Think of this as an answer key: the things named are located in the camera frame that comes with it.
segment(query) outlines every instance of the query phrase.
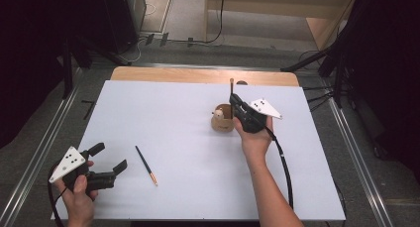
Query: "human hand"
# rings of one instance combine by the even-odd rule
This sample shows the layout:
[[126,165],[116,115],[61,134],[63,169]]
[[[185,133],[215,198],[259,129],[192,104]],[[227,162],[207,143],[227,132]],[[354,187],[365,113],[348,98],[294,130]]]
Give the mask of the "human hand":
[[[88,161],[87,164],[90,167],[93,166],[92,161]],[[66,189],[62,179],[57,180],[54,184],[58,188],[59,192],[62,193],[62,200],[64,201],[65,207],[67,208],[67,226],[90,226],[94,215],[93,200],[98,195],[98,191],[93,190],[89,193],[89,196],[86,195],[86,176],[80,175],[76,179],[73,192],[71,192],[69,189]]]
[[[255,134],[247,133],[243,130],[241,121],[234,117],[233,119],[235,129],[238,131],[242,139],[242,149],[248,164],[261,163],[265,164],[265,154],[268,146],[271,143],[271,136],[266,129],[263,129]],[[266,126],[272,130],[272,117],[266,117]]]

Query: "small cup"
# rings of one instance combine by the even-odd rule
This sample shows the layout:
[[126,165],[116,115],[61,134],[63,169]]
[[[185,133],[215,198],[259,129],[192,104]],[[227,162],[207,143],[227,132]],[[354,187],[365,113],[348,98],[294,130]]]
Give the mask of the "small cup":
[[231,132],[234,129],[234,122],[231,119],[231,105],[220,104],[216,107],[211,118],[211,127],[215,131]]

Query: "white tabletop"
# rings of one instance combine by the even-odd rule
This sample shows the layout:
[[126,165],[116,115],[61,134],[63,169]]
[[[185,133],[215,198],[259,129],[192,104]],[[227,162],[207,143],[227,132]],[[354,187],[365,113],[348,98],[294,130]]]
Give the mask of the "white tabletop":
[[[294,209],[302,220],[343,220],[342,206],[301,87],[235,86],[244,101],[265,98],[283,116],[274,134],[287,160]],[[79,151],[103,142],[91,170],[128,167],[100,190],[96,219],[256,220],[251,177],[234,130],[211,128],[212,111],[229,103],[229,84],[106,81]],[[157,177],[155,186],[135,146]],[[267,164],[287,199],[275,143]],[[57,210],[66,211],[61,201]]]

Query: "pencil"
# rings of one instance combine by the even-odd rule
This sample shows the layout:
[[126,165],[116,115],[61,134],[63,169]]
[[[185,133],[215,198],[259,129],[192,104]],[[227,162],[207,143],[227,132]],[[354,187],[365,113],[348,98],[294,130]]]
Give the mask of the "pencil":
[[136,150],[140,155],[140,158],[143,161],[143,164],[145,164],[146,169],[148,170],[149,174],[151,175],[152,181],[155,183],[155,185],[158,185],[157,178],[155,177],[154,173],[151,171],[151,168],[149,168],[148,163],[146,162],[145,158],[142,155],[142,152],[140,152],[139,148],[136,146]]

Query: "white triangular marker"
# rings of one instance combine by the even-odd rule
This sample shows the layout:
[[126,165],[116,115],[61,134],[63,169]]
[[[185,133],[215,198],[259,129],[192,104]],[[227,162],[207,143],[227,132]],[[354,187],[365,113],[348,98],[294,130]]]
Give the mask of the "white triangular marker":
[[84,164],[84,157],[78,152],[75,147],[70,147],[65,153],[59,165],[56,167],[52,176],[50,177],[50,183],[54,183],[56,180],[62,178],[72,170],[77,169],[79,166]]
[[250,102],[250,106],[255,111],[257,111],[257,112],[259,112],[263,115],[272,116],[272,117],[275,117],[275,118],[278,118],[278,119],[282,119],[282,116],[280,115],[280,113],[278,113],[278,111],[275,110],[275,108],[272,107],[269,104],[269,102],[267,100],[265,100],[264,98]]

